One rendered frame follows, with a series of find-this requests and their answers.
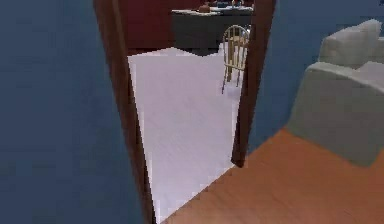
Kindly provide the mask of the pale wooden spindle chair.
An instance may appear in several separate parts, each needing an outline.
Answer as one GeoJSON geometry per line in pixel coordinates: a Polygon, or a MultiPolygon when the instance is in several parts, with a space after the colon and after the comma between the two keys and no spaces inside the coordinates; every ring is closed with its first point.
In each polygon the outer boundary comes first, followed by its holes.
{"type": "Polygon", "coordinates": [[[250,31],[240,25],[228,27],[222,36],[225,73],[222,90],[232,79],[232,72],[237,71],[236,86],[239,86],[240,73],[245,70],[250,31]]]}

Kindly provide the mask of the dark grey counter cabinet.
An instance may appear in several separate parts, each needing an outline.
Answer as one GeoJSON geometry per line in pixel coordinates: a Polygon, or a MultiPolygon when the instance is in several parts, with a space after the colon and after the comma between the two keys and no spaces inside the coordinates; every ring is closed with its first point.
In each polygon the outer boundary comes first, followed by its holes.
{"type": "Polygon", "coordinates": [[[225,30],[232,25],[250,25],[252,14],[252,10],[240,9],[228,9],[214,15],[173,12],[173,46],[198,56],[216,53],[225,30]]]}

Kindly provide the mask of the pale grey sofa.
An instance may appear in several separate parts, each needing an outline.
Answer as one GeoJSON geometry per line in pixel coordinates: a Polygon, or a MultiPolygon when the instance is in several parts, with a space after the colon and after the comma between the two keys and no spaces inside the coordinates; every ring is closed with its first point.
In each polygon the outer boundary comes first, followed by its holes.
{"type": "Polygon", "coordinates": [[[322,40],[287,129],[359,166],[384,151],[384,36],[376,19],[322,40]]]}

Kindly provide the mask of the brown wooden door frame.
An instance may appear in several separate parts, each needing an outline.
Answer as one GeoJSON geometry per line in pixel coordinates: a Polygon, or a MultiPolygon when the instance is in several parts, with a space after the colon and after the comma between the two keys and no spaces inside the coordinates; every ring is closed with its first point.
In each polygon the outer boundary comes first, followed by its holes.
{"type": "MultiPolygon", "coordinates": [[[[118,0],[92,0],[143,224],[156,224],[118,0]]],[[[255,0],[231,162],[244,166],[276,0],[255,0]]]]}

